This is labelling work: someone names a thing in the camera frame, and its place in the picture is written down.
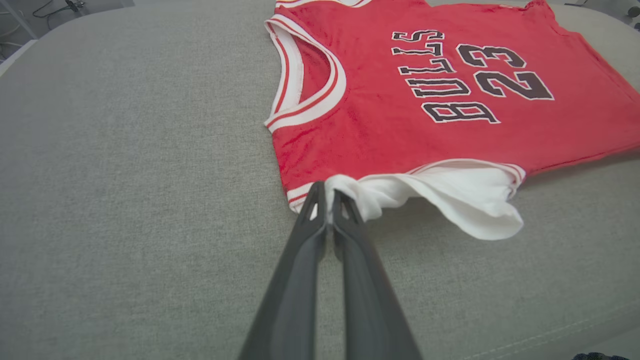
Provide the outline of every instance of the gray fabric surface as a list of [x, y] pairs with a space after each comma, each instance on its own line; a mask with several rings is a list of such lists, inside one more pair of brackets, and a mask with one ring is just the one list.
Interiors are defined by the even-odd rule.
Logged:
[[[640, 88], [640, 36], [555, 7]], [[55, 29], [0, 78], [0, 359], [231, 359], [294, 222], [268, 131], [272, 1], [128, 8]], [[371, 236], [428, 359], [570, 359], [640, 324], [640, 159], [543, 174], [511, 240], [424, 200]], [[342, 359], [339, 262], [318, 359]]]

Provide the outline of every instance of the wire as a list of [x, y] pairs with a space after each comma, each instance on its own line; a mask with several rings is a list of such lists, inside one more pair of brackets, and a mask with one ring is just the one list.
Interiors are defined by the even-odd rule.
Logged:
[[[22, 12], [22, 10], [18, 10], [18, 11], [22, 14], [22, 17], [24, 17], [24, 13]], [[10, 12], [1, 12], [0, 13], [0, 15], [9, 15], [9, 14], [11, 14], [11, 13]]]
[[13, 30], [11, 30], [11, 31], [9, 31], [9, 32], [7, 32], [7, 33], [0, 34], [0, 38], [1, 38], [1, 37], [5, 37], [5, 36], [7, 36], [7, 35], [11, 35], [11, 34], [13, 34], [14, 32], [18, 31], [18, 29], [19, 29], [19, 28], [20, 28], [20, 25], [16, 26]]
[[49, 24], [49, 17], [51, 17], [51, 15], [53, 15], [55, 13], [61, 12], [62, 10], [71, 10], [71, 6], [65, 6], [64, 8], [57, 9], [56, 11], [46, 15], [46, 17], [47, 17], [47, 28], [49, 28], [49, 30], [51, 30], [51, 24]]
[[39, 17], [41, 19], [44, 19], [45, 17], [49, 16], [50, 14], [47, 15], [36, 15], [36, 12], [39, 12], [40, 10], [42, 10], [45, 6], [47, 6], [48, 4], [51, 4], [53, 2], [53, 0], [49, 0], [48, 3], [42, 5], [41, 7], [39, 7], [36, 11], [32, 12], [31, 14], [35, 17]]
[[16, 44], [15, 42], [8, 42], [8, 41], [0, 42], [0, 45], [12, 45], [12, 46], [17, 46], [17, 47], [24, 46], [24, 44]]

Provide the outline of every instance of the jersey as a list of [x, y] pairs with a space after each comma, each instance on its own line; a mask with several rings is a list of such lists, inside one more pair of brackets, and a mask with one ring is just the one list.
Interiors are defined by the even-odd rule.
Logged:
[[640, 95], [544, 0], [279, 1], [266, 27], [283, 71], [265, 125], [292, 209], [327, 181], [365, 218], [423, 196], [505, 238], [526, 176], [640, 144]]

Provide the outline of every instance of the white cloth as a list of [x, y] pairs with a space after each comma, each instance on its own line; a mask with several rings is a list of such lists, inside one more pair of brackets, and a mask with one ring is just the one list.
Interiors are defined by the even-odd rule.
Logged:
[[325, 181], [325, 188], [329, 209], [335, 190], [340, 190], [355, 200], [365, 221], [380, 217], [382, 208], [398, 208], [410, 197], [424, 197], [467, 234], [500, 240], [522, 228], [518, 210], [507, 200], [523, 178], [524, 171], [518, 166], [459, 159], [414, 174], [370, 175], [358, 180], [335, 175]]

